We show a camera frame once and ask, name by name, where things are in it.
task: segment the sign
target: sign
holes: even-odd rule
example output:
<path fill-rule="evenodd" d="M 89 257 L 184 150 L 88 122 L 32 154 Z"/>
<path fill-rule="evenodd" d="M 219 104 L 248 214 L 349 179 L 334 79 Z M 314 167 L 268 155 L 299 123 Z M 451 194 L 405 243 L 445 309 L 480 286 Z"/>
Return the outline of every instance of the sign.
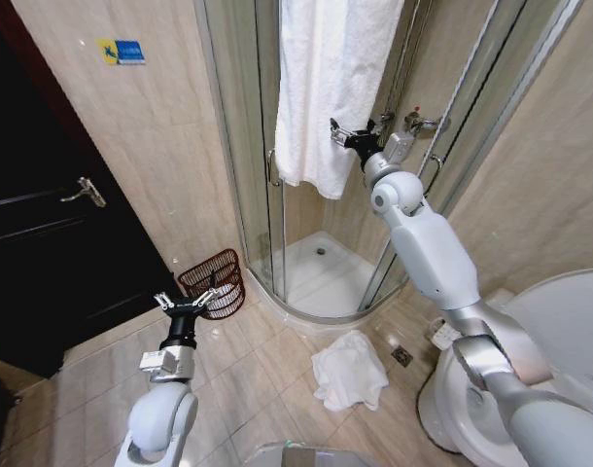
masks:
<path fill-rule="evenodd" d="M 140 65 L 145 63 L 141 46 L 137 41 L 98 39 L 102 58 L 109 65 Z"/>

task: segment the towel on floor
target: towel on floor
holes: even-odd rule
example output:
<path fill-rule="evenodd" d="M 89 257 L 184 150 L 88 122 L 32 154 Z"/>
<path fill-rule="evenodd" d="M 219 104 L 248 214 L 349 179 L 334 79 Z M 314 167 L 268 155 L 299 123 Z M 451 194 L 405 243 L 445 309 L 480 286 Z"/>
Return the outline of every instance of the towel on floor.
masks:
<path fill-rule="evenodd" d="M 376 350 L 360 331 L 341 336 L 313 355 L 312 363 L 320 386 L 314 397 L 323 400 L 330 411 L 341 411 L 358 402 L 375 411 L 381 389 L 390 383 Z"/>
<path fill-rule="evenodd" d="M 366 127 L 403 0 L 282 0 L 275 159 L 290 185 L 339 199 L 353 159 L 330 118 Z"/>

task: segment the dark brown door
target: dark brown door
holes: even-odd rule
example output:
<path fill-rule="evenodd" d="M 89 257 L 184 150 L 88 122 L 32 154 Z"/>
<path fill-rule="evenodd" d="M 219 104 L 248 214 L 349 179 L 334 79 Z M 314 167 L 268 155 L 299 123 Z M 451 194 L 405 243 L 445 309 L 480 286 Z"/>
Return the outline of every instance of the dark brown door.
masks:
<path fill-rule="evenodd" d="M 106 204 L 76 194 L 90 179 Z M 0 359 L 62 352 L 177 294 L 173 278 L 17 17 L 0 0 Z"/>

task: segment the beige tile floor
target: beige tile floor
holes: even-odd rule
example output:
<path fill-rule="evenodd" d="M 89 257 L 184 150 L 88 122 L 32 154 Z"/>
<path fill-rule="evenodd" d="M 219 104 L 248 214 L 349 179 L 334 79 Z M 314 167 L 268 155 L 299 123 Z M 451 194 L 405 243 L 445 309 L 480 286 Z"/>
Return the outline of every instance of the beige tile floor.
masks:
<path fill-rule="evenodd" d="M 312 354 L 331 339 L 284 327 L 248 289 L 246 304 L 224 321 L 197 325 L 193 392 L 199 413 L 183 467 L 239 466 L 256 447 L 304 441 L 372 455 L 384 466 L 470 465 L 434 447 L 415 414 L 415 397 L 436 358 L 422 337 L 426 321 L 395 298 L 364 326 L 388 370 L 380 408 L 327 411 L 313 397 Z M 8 420 L 0 466 L 112 466 L 136 399 L 150 384 L 137 371 L 143 351 L 164 339 L 159 310 L 145 313 L 68 352 L 51 380 L 25 390 Z M 404 368 L 392 345 L 414 356 Z"/>

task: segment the toilet bowl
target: toilet bowl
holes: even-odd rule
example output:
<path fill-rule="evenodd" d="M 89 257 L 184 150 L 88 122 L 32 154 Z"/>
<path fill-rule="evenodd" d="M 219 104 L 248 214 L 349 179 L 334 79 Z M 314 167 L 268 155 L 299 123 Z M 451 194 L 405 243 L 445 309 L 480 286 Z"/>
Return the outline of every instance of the toilet bowl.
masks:
<path fill-rule="evenodd" d="M 505 307 L 548 359 L 554 379 L 535 386 L 593 413 L 593 269 L 547 279 Z M 420 393 L 418 412 L 431 440 L 478 467 L 525 467 L 488 392 L 471 384 L 451 348 Z"/>

